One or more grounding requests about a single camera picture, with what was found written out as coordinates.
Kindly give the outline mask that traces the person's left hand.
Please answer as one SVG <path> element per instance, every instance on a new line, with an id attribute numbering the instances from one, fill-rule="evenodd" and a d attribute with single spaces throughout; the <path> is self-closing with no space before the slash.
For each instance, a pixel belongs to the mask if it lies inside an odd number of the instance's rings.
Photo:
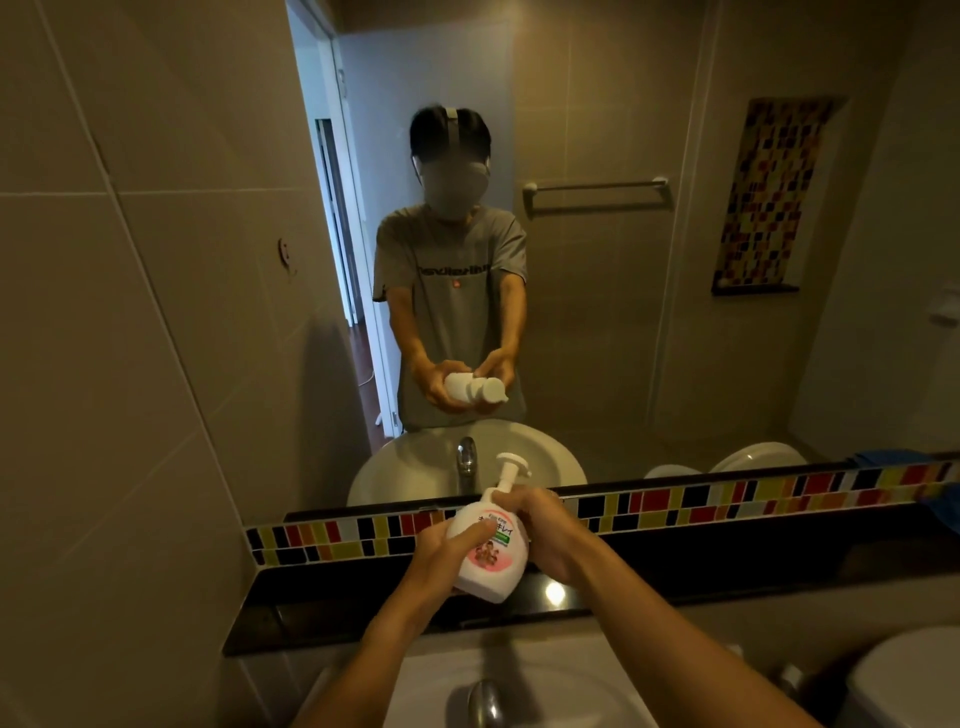
<path id="1" fill-rule="evenodd" d="M 466 560 L 443 558 L 443 539 L 450 521 L 454 519 L 446 519 L 417 535 L 414 555 L 402 580 L 403 591 L 411 596 L 414 610 L 426 620 L 453 594 Z"/>

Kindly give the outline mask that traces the person's right hand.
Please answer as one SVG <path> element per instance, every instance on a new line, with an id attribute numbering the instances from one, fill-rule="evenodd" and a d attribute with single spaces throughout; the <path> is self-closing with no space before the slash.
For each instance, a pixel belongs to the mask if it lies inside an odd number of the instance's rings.
<path id="1" fill-rule="evenodd" d="M 555 491 L 546 490 L 546 529 L 530 535 L 529 558 L 546 576 L 581 588 L 586 583 L 585 566 L 598 539 L 566 508 Z"/>

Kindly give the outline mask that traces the white pump soap bottle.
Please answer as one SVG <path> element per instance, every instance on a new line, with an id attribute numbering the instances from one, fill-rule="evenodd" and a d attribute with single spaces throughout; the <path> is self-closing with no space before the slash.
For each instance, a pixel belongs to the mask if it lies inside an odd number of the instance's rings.
<path id="1" fill-rule="evenodd" d="M 497 485 L 481 498 L 463 506 L 451 519 L 446 536 L 452 539 L 475 523 L 490 520 L 497 529 L 492 536 L 464 557 L 455 589 L 490 603 L 502 603 L 517 588 L 529 556 L 529 538 L 521 518 L 492 501 L 494 492 L 509 493 L 518 478 L 531 475 L 528 462 L 510 452 L 497 455 L 500 474 Z"/>

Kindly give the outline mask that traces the person's right forearm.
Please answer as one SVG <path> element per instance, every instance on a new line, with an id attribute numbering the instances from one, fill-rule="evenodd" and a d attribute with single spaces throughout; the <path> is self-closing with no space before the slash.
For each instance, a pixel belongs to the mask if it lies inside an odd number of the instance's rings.
<path id="1" fill-rule="evenodd" d="M 570 576 L 658 728 L 821 728 L 594 534 L 574 541 Z"/>

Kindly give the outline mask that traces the person's left forearm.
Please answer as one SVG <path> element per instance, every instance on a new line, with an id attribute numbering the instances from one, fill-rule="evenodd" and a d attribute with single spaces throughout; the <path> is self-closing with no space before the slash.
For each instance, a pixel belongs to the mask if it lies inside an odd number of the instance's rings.
<path id="1" fill-rule="evenodd" d="M 452 594 L 453 581 L 448 574 L 403 578 L 357 651 L 291 728 L 382 728 L 406 652 Z"/>

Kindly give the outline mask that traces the chrome faucet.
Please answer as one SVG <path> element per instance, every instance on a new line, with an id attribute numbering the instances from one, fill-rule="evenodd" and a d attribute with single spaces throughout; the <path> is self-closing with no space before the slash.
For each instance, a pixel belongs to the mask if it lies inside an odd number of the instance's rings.
<path id="1" fill-rule="evenodd" d="M 476 682 L 466 702 L 467 728 L 508 728 L 507 716 L 497 683 L 489 678 Z"/>

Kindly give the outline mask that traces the white ceramic sink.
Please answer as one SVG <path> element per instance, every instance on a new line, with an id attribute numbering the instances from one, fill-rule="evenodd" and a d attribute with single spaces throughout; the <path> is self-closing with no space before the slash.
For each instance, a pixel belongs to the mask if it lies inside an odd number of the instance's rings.
<path id="1" fill-rule="evenodd" d="M 383 728 L 472 728 L 482 681 L 496 687 L 507 728 L 659 728 L 599 634 L 408 657 Z"/>

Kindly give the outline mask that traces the blue cloth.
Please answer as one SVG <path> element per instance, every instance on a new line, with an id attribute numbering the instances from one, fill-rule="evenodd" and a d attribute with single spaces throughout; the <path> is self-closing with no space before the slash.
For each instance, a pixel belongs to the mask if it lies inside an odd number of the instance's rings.
<path id="1" fill-rule="evenodd" d="M 925 486 L 919 502 L 939 523 L 960 537 L 960 481 Z"/>

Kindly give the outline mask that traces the white toilet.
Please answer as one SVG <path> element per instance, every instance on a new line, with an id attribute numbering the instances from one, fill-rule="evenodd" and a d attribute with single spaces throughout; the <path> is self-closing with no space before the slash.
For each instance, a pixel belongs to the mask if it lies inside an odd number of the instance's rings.
<path id="1" fill-rule="evenodd" d="M 890 637 L 846 679 L 832 728 L 960 728 L 960 626 Z"/>

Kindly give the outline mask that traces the large wall mirror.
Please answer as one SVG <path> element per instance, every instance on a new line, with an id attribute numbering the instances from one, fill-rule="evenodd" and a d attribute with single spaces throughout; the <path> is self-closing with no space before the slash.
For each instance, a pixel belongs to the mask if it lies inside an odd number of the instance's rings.
<path id="1" fill-rule="evenodd" d="M 371 227 L 412 192 L 406 77 L 515 23 L 525 423 L 590 482 L 765 440 L 960 452 L 960 0 L 337 0 Z M 833 104 L 775 277 L 714 288 L 759 102 Z"/>

